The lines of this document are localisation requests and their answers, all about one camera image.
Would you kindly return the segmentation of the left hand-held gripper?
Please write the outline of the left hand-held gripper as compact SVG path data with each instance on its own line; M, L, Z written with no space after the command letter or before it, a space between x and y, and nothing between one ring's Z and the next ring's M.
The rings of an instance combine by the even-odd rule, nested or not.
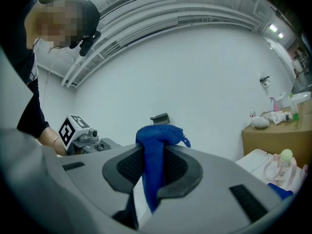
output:
M80 116L67 115L58 134L67 155L91 152L91 145L99 142L98 151L121 147L109 138L99 139L98 131L91 128Z

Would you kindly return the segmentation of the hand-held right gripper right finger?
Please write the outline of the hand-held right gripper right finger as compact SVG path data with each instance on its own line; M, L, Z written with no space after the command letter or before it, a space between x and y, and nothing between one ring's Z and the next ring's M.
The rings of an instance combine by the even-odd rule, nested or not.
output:
M261 232L279 196L234 162L182 146L166 146L180 178L157 192L159 205L142 232Z

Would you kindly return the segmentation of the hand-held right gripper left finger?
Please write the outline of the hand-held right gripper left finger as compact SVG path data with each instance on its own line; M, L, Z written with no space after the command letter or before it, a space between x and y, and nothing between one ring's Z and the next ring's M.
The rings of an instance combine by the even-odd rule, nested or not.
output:
M138 229L133 189L144 170L141 144L59 160L71 181L92 204L115 221Z

